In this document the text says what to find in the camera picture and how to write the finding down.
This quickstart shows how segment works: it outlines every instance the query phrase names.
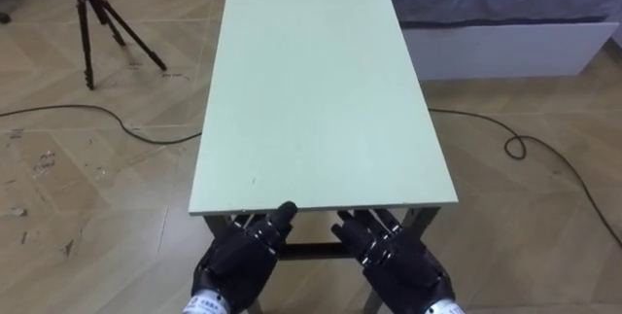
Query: wood-pattern floor tile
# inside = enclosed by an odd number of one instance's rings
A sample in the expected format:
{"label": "wood-pattern floor tile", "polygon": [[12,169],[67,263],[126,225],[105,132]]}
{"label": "wood-pattern floor tile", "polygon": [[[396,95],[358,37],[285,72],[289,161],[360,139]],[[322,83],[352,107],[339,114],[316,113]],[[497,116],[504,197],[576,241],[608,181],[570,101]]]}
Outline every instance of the wood-pattern floor tile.
{"label": "wood-pattern floor tile", "polygon": [[[13,18],[0,28],[0,113],[84,103],[110,108],[149,138],[199,132],[225,0],[109,1],[169,70],[133,44],[116,45],[89,10],[90,91],[76,0],[0,0]],[[570,78],[422,88],[430,106],[492,115],[559,149],[622,234],[621,56],[607,45]],[[512,160],[502,150],[509,134],[494,124],[432,119],[460,204],[439,212],[424,241],[466,312],[621,312],[622,252],[566,167],[533,143],[526,159]],[[0,312],[181,312],[213,239],[188,215],[198,148],[198,140],[149,146],[91,111],[1,118],[0,211],[28,215],[0,216]],[[336,221],[334,213],[300,214],[291,242],[333,241]],[[353,261],[280,262],[260,299],[266,312],[354,314],[369,290]]]}
{"label": "wood-pattern floor tile", "polygon": [[[107,26],[92,21],[89,28],[91,58],[95,72],[99,68],[158,67],[140,46],[117,24],[127,45],[119,46]],[[53,52],[41,66],[44,69],[84,68],[80,26],[77,23],[55,25]],[[168,67],[196,67],[203,47],[206,22],[150,21],[131,22],[130,27]]]}
{"label": "wood-pattern floor tile", "polygon": [[589,187],[622,188],[622,113],[549,114],[545,119]]}
{"label": "wood-pattern floor tile", "polygon": [[[540,145],[527,143],[527,157],[510,158],[503,144],[511,134],[500,126],[480,119],[457,115],[432,114],[436,134],[454,179],[468,182],[479,192],[567,191],[576,190],[576,182],[565,166]],[[521,134],[530,134],[555,146],[547,123],[536,115],[500,116]],[[520,154],[517,143],[510,145]]]}

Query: white label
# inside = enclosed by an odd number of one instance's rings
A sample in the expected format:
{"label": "white label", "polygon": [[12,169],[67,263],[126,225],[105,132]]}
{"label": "white label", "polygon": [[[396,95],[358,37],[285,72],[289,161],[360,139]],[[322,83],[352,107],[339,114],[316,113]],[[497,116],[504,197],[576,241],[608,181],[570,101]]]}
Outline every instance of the white label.
{"label": "white label", "polygon": [[455,301],[444,299],[430,307],[426,314],[465,314]]}
{"label": "white label", "polygon": [[222,304],[209,297],[194,296],[183,314],[228,314]]}

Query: bed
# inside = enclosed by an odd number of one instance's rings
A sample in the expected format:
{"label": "bed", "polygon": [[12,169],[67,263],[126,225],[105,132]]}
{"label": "bed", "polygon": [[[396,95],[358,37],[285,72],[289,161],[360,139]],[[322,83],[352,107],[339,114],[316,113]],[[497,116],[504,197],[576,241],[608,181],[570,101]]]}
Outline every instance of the bed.
{"label": "bed", "polygon": [[622,0],[393,0],[420,79],[579,73]]}

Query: white bed frame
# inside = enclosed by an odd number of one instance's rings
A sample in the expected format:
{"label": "white bed frame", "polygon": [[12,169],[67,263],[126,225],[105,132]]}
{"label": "white bed frame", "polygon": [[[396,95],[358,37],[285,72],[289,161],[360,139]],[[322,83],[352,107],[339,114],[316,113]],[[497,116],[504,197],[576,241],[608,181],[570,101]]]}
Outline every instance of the white bed frame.
{"label": "white bed frame", "polygon": [[620,23],[621,27],[618,27],[618,29],[613,32],[611,38],[622,48],[622,9],[620,9],[620,12],[611,15],[607,20]]}
{"label": "white bed frame", "polygon": [[[403,29],[420,80],[576,75],[619,20]],[[622,28],[618,31],[622,45]]]}

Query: robot wrist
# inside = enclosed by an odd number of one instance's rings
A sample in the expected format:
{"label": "robot wrist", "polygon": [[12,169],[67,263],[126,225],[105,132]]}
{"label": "robot wrist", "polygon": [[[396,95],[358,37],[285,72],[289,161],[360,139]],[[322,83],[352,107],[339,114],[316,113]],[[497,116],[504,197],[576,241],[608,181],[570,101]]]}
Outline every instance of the robot wrist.
{"label": "robot wrist", "polygon": [[425,314],[465,314],[453,299],[442,299],[431,305]]}
{"label": "robot wrist", "polygon": [[231,314],[229,304],[218,293],[199,290],[192,296],[182,314]]}

